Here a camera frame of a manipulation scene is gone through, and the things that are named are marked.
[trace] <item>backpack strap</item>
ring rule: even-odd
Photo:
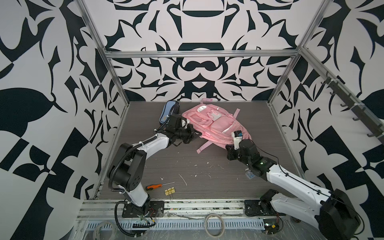
[[[203,103],[204,99],[210,99],[210,98],[203,98],[201,100],[201,104]],[[240,109],[236,109],[235,113],[233,114],[233,117],[236,119],[237,118],[237,115],[239,114],[240,112]],[[203,151],[204,149],[206,149],[207,147],[209,147],[213,142],[212,141],[207,141],[206,143],[204,143],[199,149],[196,150],[197,153],[201,153],[201,151]]]
[[[201,99],[201,101],[200,101],[200,104],[203,104],[203,102],[213,102],[213,99],[212,98],[203,98],[203,99]]]

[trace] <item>black and white patterned wall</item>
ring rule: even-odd
[[[86,0],[109,51],[295,49],[321,0]],[[129,100],[267,100],[288,57],[115,59]]]
[[[372,112],[384,119],[384,5],[381,0],[335,0],[309,42],[312,51]],[[384,146],[332,96],[301,58],[273,102],[306,178],[341,189],[365,221],[357,237],[384,237]]]
[[[73,0],[0,16],[1,239],[68,239],[124,102]]]

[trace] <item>blue pencil case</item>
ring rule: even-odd
[[[160,119],[159,119],[159,122],[160,122],[160,125],[162,125],[164,122],[166,122],[168,120],[167,116],[170,116],[172,115],[173,113],[179,113],[179,102],[177,101],[168,101],[166,102],[166,104],[164,105],[164,108],[163,108],[163,111],[161,112],[161,115],[160,115]]]

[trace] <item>backpack handle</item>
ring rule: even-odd
[[[201,101],[200,101],[200,104],[203,104],[203,102],[213,102],[213,99],[212,98],[203,98],[203,99],[201,99]]]

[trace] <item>wooden table surface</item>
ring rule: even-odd
[[[198,103],[180,103],[180,113]],[[214,103],[230,113],[241,109],[237,119],[251,134],[255,144],[277,156],[280,164],[296,173],[292,159],[283,143],[272,114],[265,102],[221,102]],[[153,129],[159,127],[159,118],[164,103],[131,102],[117,146],[134,144],[153,136]],[[279,186],[261,178],[248,179],[247,166],[237,160],[227,160],[227,151],[214,144],[200,154],[196,150],[207,140],[197,138],[189,144],[170,146],[147,159],[142,185],[175,182],[149,191],[152,199],[168,198],[164,190],[175,187],[176,199],[208,198],[257,198],[268,189],[275,189],[287,196],[293,196]],[[106,179],[98,199],[124,199],[118,193],[108,190]]]

